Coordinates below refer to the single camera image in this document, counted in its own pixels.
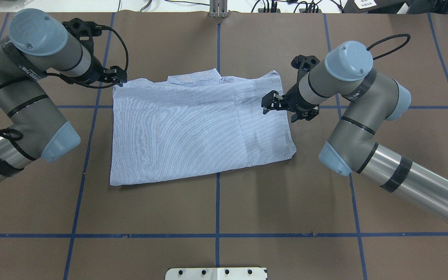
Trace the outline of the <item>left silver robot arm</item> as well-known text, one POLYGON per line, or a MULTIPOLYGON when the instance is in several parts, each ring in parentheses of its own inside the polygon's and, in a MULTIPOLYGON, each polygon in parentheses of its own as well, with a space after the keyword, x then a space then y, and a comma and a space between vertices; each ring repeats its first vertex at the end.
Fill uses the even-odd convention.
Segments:
POLYGON ((0 182, 39 158, 51 163, 81 138, 39 85, 46 77, 95 89, 122 86, 127 67, 105 68, 94 37, 110 26, 73 18, 60 22, 39 9, 18 11, 0 39, 0 182))

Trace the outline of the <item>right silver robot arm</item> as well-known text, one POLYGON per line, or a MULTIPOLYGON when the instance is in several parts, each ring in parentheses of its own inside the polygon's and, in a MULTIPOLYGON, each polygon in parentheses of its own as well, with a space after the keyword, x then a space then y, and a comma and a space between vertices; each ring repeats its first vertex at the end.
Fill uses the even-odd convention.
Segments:
POLYGON ((374 68, 370 50, 352 40, 322 61, 298 55, 291 63, 297 69, 296 83, 285 94, 272 90, 263 96, 263 114, 287 110, 293 113, 291 122, 309 121, 318 115, 320 104, 340 95, 350 104, 322 147, 320 162, 344 177, 361 174, 448 223, 448 179, 375 142, 381 124, 401 117, 412 97, 374 68))

